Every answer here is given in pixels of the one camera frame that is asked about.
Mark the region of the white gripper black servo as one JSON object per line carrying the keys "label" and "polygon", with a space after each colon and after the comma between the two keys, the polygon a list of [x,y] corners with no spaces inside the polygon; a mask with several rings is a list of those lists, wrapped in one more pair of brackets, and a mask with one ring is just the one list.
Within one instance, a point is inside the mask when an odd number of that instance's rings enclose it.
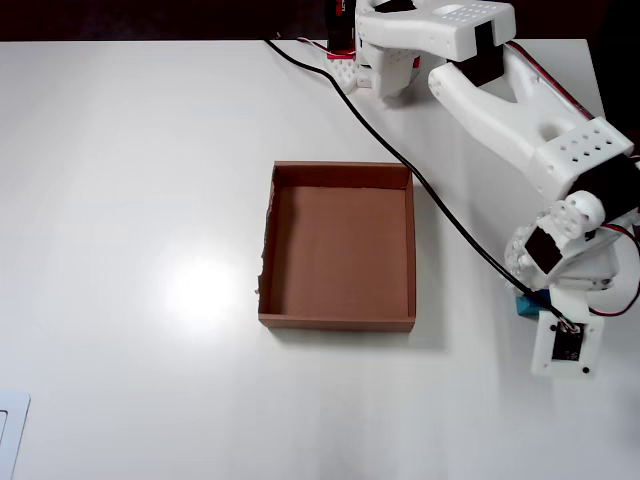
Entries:
{"label": "white gripper black servo", "polygon": [[[622,236],[639,250],[636,236],[620,225],[601,225],[585,238],[558,246],[542,228],[527,224],[518,227],[507,243],[505,268],[532,291],[550,285],[585,291],[607,289],[617,268],[613,243]],[[540,281],[536,280],[538,271]]]}

